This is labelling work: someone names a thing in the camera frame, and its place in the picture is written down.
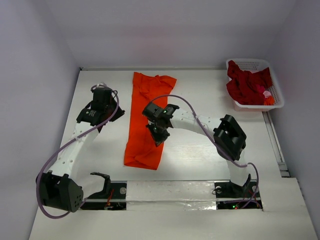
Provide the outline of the orange t shirt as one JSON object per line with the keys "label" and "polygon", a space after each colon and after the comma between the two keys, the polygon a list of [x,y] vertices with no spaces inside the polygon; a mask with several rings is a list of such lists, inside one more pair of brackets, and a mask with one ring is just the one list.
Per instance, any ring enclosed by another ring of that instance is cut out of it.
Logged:
{"label": "orange t shirt", "polygon": [[164,109],[168,95],[177,79],[167,75],[148,76],[133,73],[129,132],[124,151],[124,165],[127,167],[157,170],[161,162],[164,144],[156,146],[147,127],[148,117]]}

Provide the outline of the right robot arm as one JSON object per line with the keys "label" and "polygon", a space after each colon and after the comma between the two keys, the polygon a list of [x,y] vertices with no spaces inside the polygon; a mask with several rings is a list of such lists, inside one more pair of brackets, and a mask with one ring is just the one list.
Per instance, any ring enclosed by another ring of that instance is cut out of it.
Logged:
{"label": "right robot arm", "polygon": [[164,108],[150,102],[142,111],[147,118],[146,127],[156,146],[170,136],[168,128],[182,129],[208,137],[218,154],[226,160],[230,175],[230,190],[235,196],[242,196],[249,189],[251,175],[245,161],[247,136],[231,115],[211,118],[196,115],[174,104]]}

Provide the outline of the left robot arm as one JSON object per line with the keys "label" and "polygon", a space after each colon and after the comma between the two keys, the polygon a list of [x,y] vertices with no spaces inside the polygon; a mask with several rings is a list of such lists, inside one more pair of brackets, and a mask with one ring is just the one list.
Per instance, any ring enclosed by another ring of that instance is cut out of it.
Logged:
{"label": "left robot arm", "polygon": [[104,82],[91,87],[90,101],[76,118],[70,140],[43,165],[36,183],[36,200],[41,212],[50,219],[61,219],[80,209],[88,197],[112,194],[108,174],[93,171],[83,184],[76,182],[82,155],[108,122],[125,114],[120,108],[117,90]]}

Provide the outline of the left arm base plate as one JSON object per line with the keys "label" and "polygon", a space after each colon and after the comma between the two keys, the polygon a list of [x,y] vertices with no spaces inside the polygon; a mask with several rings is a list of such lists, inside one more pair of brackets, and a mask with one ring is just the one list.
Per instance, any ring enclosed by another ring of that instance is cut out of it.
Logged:
{"label": "left arm base plate", "polygon": [[80,209],[88,211],[124,211],[127,209],[126,194],[126,181],[112,181],[108,193],[90,195]]}

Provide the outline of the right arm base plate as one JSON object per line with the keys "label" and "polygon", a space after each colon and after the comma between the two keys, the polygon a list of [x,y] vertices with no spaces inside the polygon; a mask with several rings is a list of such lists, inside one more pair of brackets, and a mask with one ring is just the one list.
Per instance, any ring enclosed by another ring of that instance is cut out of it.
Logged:
{"label": "right arm base plate", "polygon": [[218,181],[214,183],[212,194],[215,196],[216,208],[218,210],[238,209],[263,209],[263,203],[259,191],[256,192],[256,181],[251,181],[244,191],[237,191],[232,188],[229,181]]}

